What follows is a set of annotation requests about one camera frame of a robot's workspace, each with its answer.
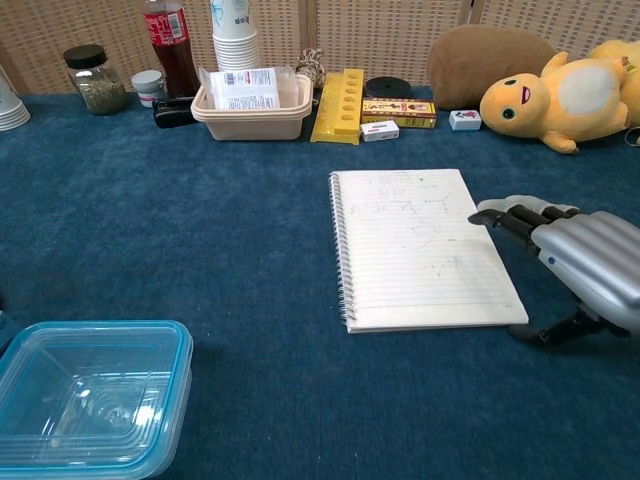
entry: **brown plush pillow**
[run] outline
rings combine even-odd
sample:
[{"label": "brown plush pillow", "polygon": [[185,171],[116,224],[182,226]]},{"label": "brown plush pillow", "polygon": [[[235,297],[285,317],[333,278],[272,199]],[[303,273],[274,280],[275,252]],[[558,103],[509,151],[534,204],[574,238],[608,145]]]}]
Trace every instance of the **brown plush pillow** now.
[{"label": "brown plush pillow", "polygon": [[555,53],[546,40],[526,30],[452,28],[436,40],[429,54],[433,101],[444,110],[477,109],[495,82],[518,73],[540,75]]}]

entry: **blue carpet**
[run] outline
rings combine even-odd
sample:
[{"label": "blue carpet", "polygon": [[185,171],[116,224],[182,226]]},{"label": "blue carpet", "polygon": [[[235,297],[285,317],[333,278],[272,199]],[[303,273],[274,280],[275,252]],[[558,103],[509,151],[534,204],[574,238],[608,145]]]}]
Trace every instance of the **blue carpet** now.
[{"label": "blue carpet", "polygon": [[[327,178],[459,168],[476,201],[514,193],[640,225],[640,149],[577,156],[486,128],[362,144],[215,142],[31,96],[0,133],[0,295],[23,326],[182,321],[193,387],[171,480],[637,479],[640,343],[608,333],[554,352],[503,328],[349,336],[338,310]],[[492,232],[532,323],[569,292]]]}]

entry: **stacked paper cups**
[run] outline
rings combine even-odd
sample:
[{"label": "stacked paper cups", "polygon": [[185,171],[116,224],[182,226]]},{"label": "stacked paper cups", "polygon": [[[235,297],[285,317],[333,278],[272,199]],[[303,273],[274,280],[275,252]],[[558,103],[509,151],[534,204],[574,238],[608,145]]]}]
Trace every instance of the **stacked paper cups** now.
[{"label": "stacked paper cups", "polygon": [[0,132],[19,127],[29,121],[29,111],[11,88],[0,67]]},{"label": "stacked paper cups", "polygon": [[258,32],[249,0],[211,0],[213,45],[221,71],[260,66]]}]

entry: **yellow plush toy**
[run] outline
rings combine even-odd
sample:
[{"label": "yellow plush toy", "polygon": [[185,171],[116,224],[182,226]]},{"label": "yellow plush toy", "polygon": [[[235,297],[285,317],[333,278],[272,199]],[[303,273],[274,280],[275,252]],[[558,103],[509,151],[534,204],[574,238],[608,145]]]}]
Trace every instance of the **yellow plush toy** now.
[{"label": "yellow plush toy", "polygon": [[640,41],[623,42],[609,40],[594,48],[591,58],[628,57],[629,65],[624,83],[620,88],[620,100],[629,107],[629,119],[632,127],[640,126]]},{"label": "yellow plush toy", "polygon": [[624,130],[629,120],[620,83],[627,59],[567,58],[557,53],[540,77],[523,73],[494,83],[480,102],[484,122],[498,133],[539,138],[560,153]]}]

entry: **blue plastic container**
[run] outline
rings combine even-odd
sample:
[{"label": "blue plastic container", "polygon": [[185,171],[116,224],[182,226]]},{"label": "blue plastic container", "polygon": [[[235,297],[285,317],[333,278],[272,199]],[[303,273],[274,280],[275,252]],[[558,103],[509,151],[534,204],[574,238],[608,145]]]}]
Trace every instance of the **blue plastic container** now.
[{"label": "blue plastic container", "polygon": [[44,322],[0,359],[0,479],[142,479],[172,462],[193,340],[174,321]]}]

